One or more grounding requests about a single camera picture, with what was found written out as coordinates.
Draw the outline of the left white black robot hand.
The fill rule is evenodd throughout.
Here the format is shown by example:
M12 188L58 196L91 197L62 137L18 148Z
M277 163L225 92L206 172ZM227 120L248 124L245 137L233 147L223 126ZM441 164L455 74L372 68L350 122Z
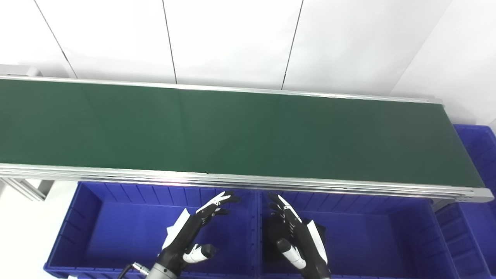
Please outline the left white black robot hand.
M167 229L162 251L156 259L156 263L162 266L162 271L179 276L188 264L211 258L215 254L213 245L199 245L193 242L213 217L229 214L222 205L237 203L240 199L233 190L228 190L211 198L193 214L184 209L175 224Z

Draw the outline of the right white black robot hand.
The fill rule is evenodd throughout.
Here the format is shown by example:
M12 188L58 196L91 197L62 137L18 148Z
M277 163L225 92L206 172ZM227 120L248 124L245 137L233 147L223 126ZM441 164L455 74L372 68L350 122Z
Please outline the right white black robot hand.
M325 242L325 228L314 220L300 218L293 206L279 194L268 193L271 216L268 239L305 279L329 279L331 272Z

